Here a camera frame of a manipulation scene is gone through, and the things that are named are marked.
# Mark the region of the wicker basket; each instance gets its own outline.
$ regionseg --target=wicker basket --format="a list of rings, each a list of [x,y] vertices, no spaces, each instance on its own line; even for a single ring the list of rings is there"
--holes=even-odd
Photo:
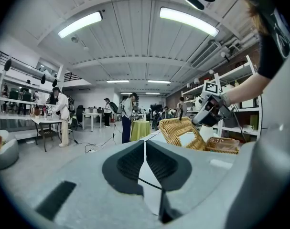
[[[222,150],[216,148],[216,143],[221,143],[226,140],[234,140],[232,138],[223,138],[223,137],[211,137],[206,144],[206,151],[211,151],[211,152],[218,152],[218,153],[227,153],[227,154],[233,154],[237,155],[239,153],[238,147],[236,147],[235,150]]]
[[[182,146],[180,136],[193,132],[195,139],[186,145],[186,148],[205,150],[205,141],[188,117],[183,117],[182,120],[179,118],[161,120],[159,127],[167,143]]]

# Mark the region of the fluorescent light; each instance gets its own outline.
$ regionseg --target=fluorescent light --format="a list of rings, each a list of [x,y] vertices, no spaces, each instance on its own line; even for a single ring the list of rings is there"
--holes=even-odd
[[[216,29],[214,26],[210,25],[209,23],[206,23],[201,19],[177,10],[161,8],[160,17],[193,26],[206,32],[211,36],[216,36],[219,33],[219,30]]]
[[[65,27],[63,30],[61,30],[58,35],[61,38],[64,38],[65,36],[73,33],[74,31],[77,31],[78,29],[81,29],[87,25],[99,22],[102,20],[100,12],[95,12],[90,15],[87,15],[74,23],[70,24],[69,26]]]
[[[115,80],[115,81],[107,81],[107,83],[124,83],[129,82],[128,80]]]
[[[154,80],[148,80],[148,82],[151,82],[151,83],[166,83],[166,84],[170,84],[171,83],[169,81],[154,81]]]
[[[200,10],[198,9],[196,6],[194,6],[191,2],[189,2],[189,0],[184,0],[185,2],[187,2],[189,5],[191,5],[193,8],[197,9],[197,10]]]

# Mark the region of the round table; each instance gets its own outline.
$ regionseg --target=round table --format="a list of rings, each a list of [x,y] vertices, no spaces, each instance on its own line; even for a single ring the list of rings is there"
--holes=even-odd
[[[137,141],[150,134],[150,122],[145,120],[135,120],[132,122],[132,132],[130,141]]]

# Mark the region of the shelf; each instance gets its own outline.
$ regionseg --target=shelf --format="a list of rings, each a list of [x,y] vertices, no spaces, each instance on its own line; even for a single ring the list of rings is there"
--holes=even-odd
[[[52,105],[52,106],[54,106],[54,104],[28,102],[28,101],[16,100],[16,99],[5,98],[5,97],[0,97],[0,100],[14,102],[14,103],[21,103],[21,104],[33,104],[33,105],[38,104],[38,105]]]
[[[251,112],[251,111],[259,111],[259,107],[257,107],[257,108],[239,109],[239,111],[237,111],[236,109],[234,109],[234,112]]]
[[[23,115],[23,114],[0,114],[0,119],[5,120],[31,120],[31,115]]]
[[[11,60],[12,60],[12,67],[15,69],[19,69],[25,73],[36,76],[37,78],[42,78],[44,75],[44,72],[42,72],[34,67],[31,67],[30,65],[27,65],[19,60],[16,60],[14,58],[11,58]],[[53,82],[56,79],[55,77],[52,77],[49,75],[45,75],[45,77],[46,77],[46,80],[49,82]]]
[[[224,82],[232,82],[232,81],[241,79],[251,74],[252,74],[252,70],[251,70],[250,64],[247,62],[244,65],[241,65],[237,67],[236,69],[233,69],[229,71],[228,73],[225,73],[219,76],[219,79]]]
[[[187,91],[185,93],[182,93],[182,94],[189,94],[189,93],[194,92],[194,91],[201,92],[202,91],[202,88],[203,88],[203,84],[200,85],[200,86],[197,86],[197,87],[195,87],[195,88],[193,88],[193,89],[191,89],[191,90],[189,90],[189,91]]]
[[[42,87],[39,87],[39,86],[34,86],[34,85],[31,85],[31,84],[27,84],[26,82],[21,82],[20,80],[17,80],[17,79],[8,77],[8,76],[5,76],[4,81],[12,83],[12,84],[15,84],[15,85],[18,85],[18,86],[23,86],[23,87],[26,87],[26,88],[31,89],[31,90],[36,90],[36,91],[39,91],[39,92],[47,93],[47,94],[52,92],[52,89],[48,90],[48,89],[45,89],[45,88],[42,88]]]
[[[234,127],[234,128],[228,128],[228,127],[222,127],[222,130],[225,131],[230,131],[230,132],[239,132],[240,133],[240,128],[239,127]],[[250,135],[258,135],[258,130],[254,130],[252,132],[246,132],[243,130],[243,134],[250,134]]]
[[[9,132],[11,135],[15,136],[16,140],[22,140],[27,138],[32,138],[37,136],[36,129],[34,130],[26,130],[26,131],[17,131],[17,132]]]
[[[229,71],[228,73],[220,75],[219,80],[222,82],[232,82],[235,80],[239,80],[243,77],[249,76],[251,74],[252,74],[252,70],[251,70],[250,64],[247,62],[244,65],[241,65],[237,67],[236,69]],[[182,94],[191,94],[191,93],[196,94],[198,92],[200,93],[202,91],[202,88],[203,88],[203,84]]]
[[[195,102],[195,101],[196,101],[195,99],[192,99],[192,100],[184,101],[184,103],[193,103],[193,102]]]

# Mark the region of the jeans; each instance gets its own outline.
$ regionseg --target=jeans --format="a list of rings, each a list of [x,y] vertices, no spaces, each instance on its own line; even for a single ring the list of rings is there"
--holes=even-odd
[[[23,114],[24,115],[26,115],[26,105],[27,104],[21,104],[21,103],[19,103],[19,108],[18,108],[18,110],[17,110],[17,114],[19,115],[20,114],[20,112],[21,112],[21,105],[22,105],[22,107],[23,107]]]
[[[110,126],[111,113],[105,113],[105,126]]]
[[[127,117],[122,117],[122,136],[121,142],[128,143],[130,141],[131,120]]]

